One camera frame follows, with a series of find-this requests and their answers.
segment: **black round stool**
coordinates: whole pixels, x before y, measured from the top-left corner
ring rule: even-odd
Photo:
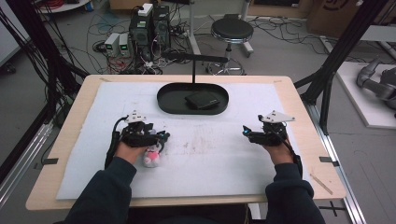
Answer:
[[[212,35],[228,43],[224,55],[224,57],[228,59],[228,62],[209,63],[206,71],[213,75],[244,75],[245,70],[242,64],[231,58],[231,45],[248,42],[253,36],[253,27],[246,21],[241,21],[236,18],[223,18],[213,22]]]

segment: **person's hand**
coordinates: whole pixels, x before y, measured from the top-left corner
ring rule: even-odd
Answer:
[[[289,151],[289,149],[285,146],[285,144],[280,144],[277,147],[268,147],[263,146],[271,156],[271,160],[274,165],[278,165],[281,163],[293,163],[293,157]]]
[[[149,147],[129,147],[123,142],[120,142],[114,156],[125,159],[131,164],[134,164],[137,157],[146,151]]]

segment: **person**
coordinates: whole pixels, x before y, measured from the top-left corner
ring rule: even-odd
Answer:
[[[314,191],[301,179],[297,165],[285,145],[264,147],[275,165],[274,182],[265,193],[268,213],[265,223],[325,223],[314,204]],[[146,147],[128,147],[120,142],[115,157],[98,171],[82,191],[64,223],[125,223],[131,201],[130,184],[136,174],[134,162]],[[161,224],[221,224],[205,217],[171,217]]]

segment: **person's right arm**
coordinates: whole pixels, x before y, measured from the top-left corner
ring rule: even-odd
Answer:
[[[264,148],[276,169],[274,183],[265,189],[268,199],[266,223],[325,223],[312,200],[314,190],[301,179],[289,149],[284,144]]]

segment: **black tray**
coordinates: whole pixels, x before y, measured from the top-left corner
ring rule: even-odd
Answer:
[[[219,104],[208,109],[194,109],[184,97],[198,91],[208,91],[219,100]],[[158,106],[169,114],[217,115],[228,105],[228,92],[219,85],[209,83],[175,82],[164,85],[157,93]]]

